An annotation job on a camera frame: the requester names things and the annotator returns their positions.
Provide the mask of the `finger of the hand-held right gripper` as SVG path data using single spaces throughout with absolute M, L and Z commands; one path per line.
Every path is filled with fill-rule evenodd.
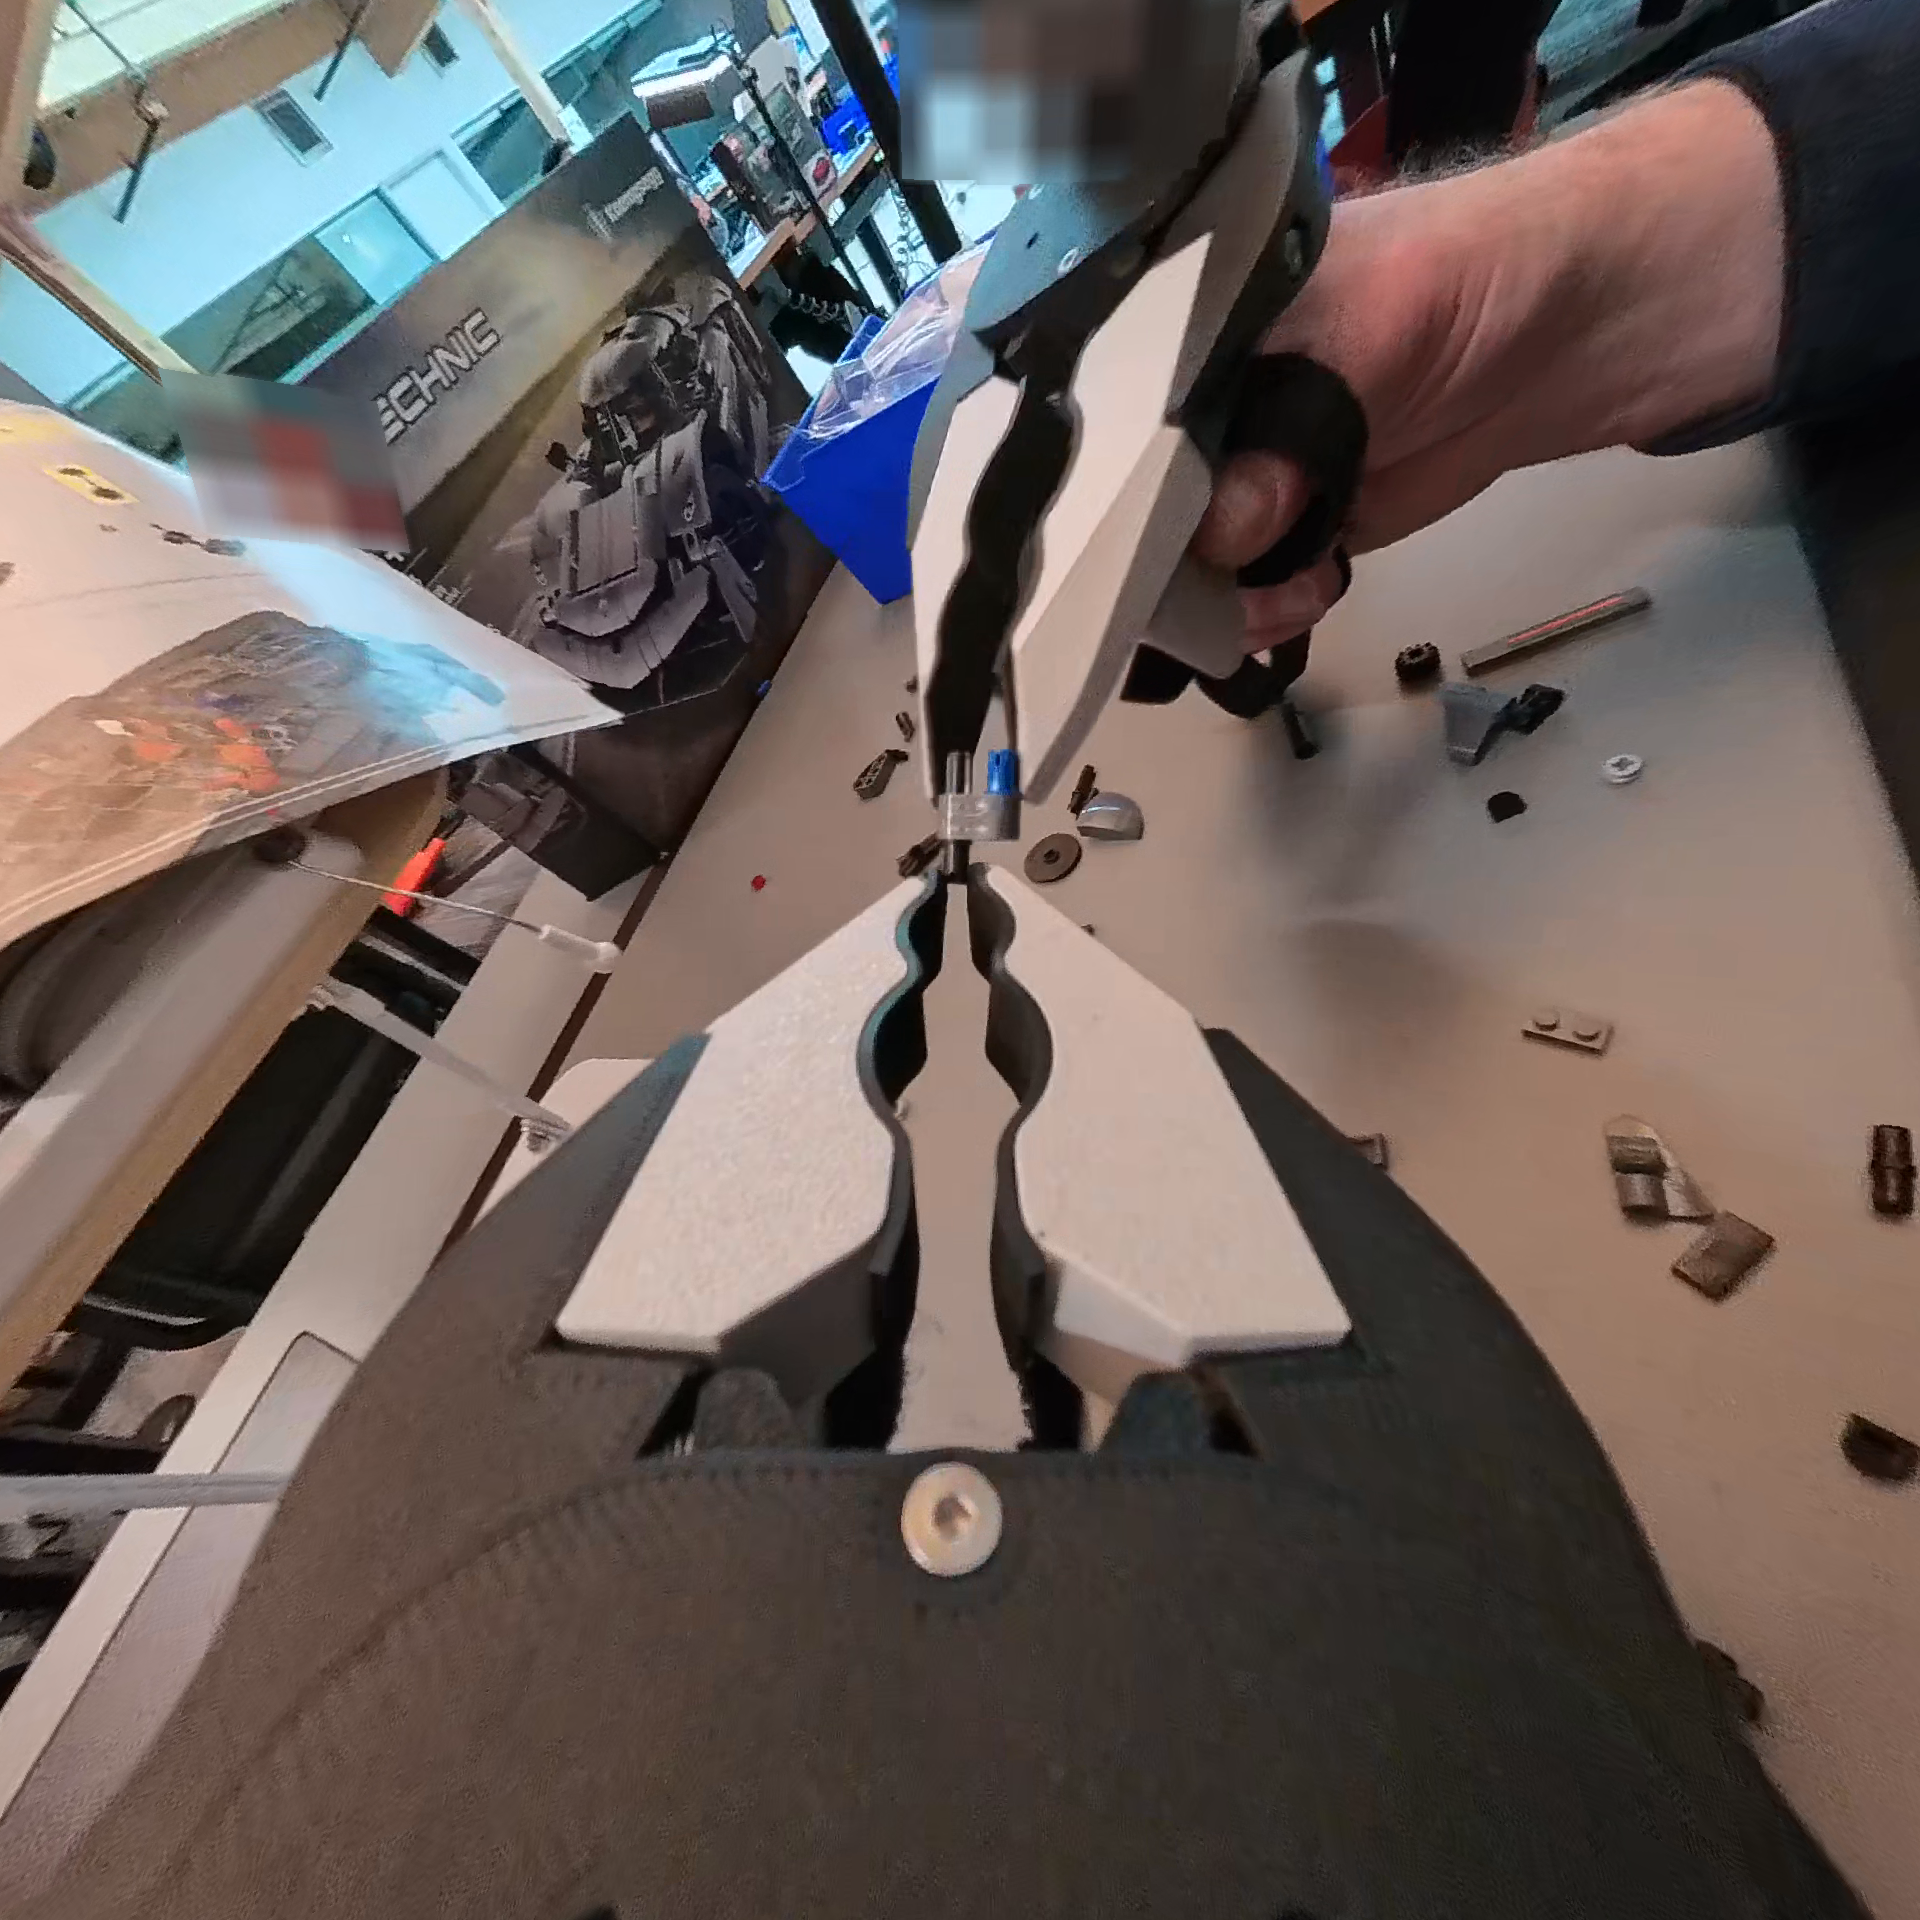
M 952 350 L 919 428 L 907 515 L 931 801 L 953 794 L 953 756 L 980 750 L 1074 438 L 1063 365 L 1016 372 L 995 350 Z
M 1074 365 L 1073 451 L 1008 639 L 1025 794 L 1074 769 L 1209 503 L 1207 461 L 1168 420 L 1209 252 L 1202 234 L 1155 263 Z

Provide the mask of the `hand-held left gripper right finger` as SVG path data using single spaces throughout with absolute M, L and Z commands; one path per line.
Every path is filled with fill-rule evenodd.
M 968 876 L 995 1148 L 992 1297 L 1029 1443 L 1147 1375 L 1330 1351 L 1353 1322 L 1199 1017 L 1005 869 Z

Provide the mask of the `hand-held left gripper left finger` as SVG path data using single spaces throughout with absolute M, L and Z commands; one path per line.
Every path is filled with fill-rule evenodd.
M 895 1437 L 922 1273 L 899 1098 L 944 923 L 944 881 L 904 881 L 632 1084 L 642 1151 L 563 1343 L 762 1373 L 828 1446 Z

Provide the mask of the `small lego axle assembly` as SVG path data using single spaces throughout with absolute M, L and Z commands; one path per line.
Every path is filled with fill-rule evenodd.
M 985 774 L 976 773 L 971 751 L 949 751 L 937 782 L 937 828 L 944 838 L 944 857 L 937 863 L 946 881 L 969 876 L 971 849 L 1018 841 L 1021 830 L 1021 798 L 992 801 L 985 796 Z

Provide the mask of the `person's right forearm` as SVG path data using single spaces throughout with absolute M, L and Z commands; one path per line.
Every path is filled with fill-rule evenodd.
M 1768 390 L 1647 441 L 1666 457 L 1916 403 L 1919 4 L 1813 4 L 1683 63 L 1757 109 L 1784 191 Z

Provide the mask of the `lego set box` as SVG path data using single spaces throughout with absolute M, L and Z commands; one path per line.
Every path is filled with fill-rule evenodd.
M 459 810 L 586 899 L 671 857 L 832 558 L 763 482 L 808 397 L 639 118 L 333 354 L 456 611 L 615 714 L 471 762 Z

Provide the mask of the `long dark lego tile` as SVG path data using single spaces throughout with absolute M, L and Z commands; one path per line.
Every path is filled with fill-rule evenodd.
M 1509 663 L 1537 655 L 1584 633 L 1597 633 L 1648 611 L 1651 593 L 1644 588 L 1608 593 L 1584 606 L 1537 620 L 1520 631 L 1501 635 L 1499 639 L 1489 639 L 1468 650 L 1459 658 L 1459 669 L 1465 679 L 1475 682 Z

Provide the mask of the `lego instruction booklet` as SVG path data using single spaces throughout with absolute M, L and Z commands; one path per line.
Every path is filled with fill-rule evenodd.
M 3 406 L 3 939 L 456 762 L 611 727 L 368 553 L 212 535 L 186 475 Z

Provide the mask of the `person's right hand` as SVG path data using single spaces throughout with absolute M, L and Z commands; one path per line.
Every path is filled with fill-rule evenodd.
M 1740 87 L 1696 79 L 1339 203 L 1265 348 L 1330 371 L 1368 417 L 1339 535 L 1361 558 L 1506 473 L 1743 417 L 1773 388 L 1784 311 L 1769 129 Z

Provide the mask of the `blue storage bin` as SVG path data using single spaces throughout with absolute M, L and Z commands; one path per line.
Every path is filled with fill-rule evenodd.
M 763 481 L 879 606 L 911 595 L 907 501 L 917 441 L 867 428 L 831 444 L 791 429 Z

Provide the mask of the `clear plastic parts bags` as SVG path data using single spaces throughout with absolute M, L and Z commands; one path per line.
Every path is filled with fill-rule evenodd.
M 901 428 L 912 445 L 953 354 L 984 259 L 985 246 L 963 252 L 912 289 L 891 318 L 864 321 L 808 406 L 795 438 L 831 444 L 867 428 Z

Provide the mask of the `black metal pole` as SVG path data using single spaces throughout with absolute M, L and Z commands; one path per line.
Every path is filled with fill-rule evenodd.
M 828 43 L 839 59 L 857 105 L 869 116 L 880 145 L 884 169 L 899 188 L 904 205 L 936 266 L 944 266 L 963 249 L 944 194 L 936 182 L 907 177 L 904 157 L 904 122 L 897 87 L 888 79 L 879 42 L 857 3 L 813 3 Z

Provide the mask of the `white book stand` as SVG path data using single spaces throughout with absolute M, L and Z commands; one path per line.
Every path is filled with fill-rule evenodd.
M 200 899 L 5 1131 L 5 1379 L 306 1009 L 363 916 L 346 886 L 259 869 Z M 443 1025 L 459 1077 L 421 1063 L 208 1383 L 155 1477 L 287 1479 L 355 1366 L 489 1185 L 591 994 L 586 965 L 503 931 Z M 3 1716 L 5 1849 L 72 1846 L 202 1663 L 267 1526 L 266 1503 L 125 1515 Z

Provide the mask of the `grey lego bracket piece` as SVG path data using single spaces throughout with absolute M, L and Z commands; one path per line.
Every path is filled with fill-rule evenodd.
M 1644 1226 L 1705 1222 L 1715 1203 L 1684 1170 L 1668 1142 L 1635 1115 L 1615 1115 L 1603 1125 L 1603 1148 L 1616 1205 Z

